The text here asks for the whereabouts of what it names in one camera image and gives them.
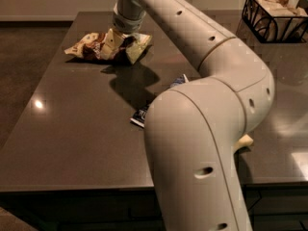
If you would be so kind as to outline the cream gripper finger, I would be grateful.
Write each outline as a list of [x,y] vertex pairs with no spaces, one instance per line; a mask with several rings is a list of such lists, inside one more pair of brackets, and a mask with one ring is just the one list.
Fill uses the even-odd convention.
[[124,42],[124,36],[118,30],[111,28],[100,51],[100,57],[103,60],[111,59],[118,51],[120,45]]

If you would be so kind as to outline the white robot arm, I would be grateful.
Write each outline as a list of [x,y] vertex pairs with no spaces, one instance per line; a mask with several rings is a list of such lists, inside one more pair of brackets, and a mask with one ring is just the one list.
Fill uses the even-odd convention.
[[234,153],[267,116],[268,66],[245,43],[185,0],[117,0],[128,34],[146,15],[200,77],[162,92],[146,114],[147,161],[166,231],[252,231]]

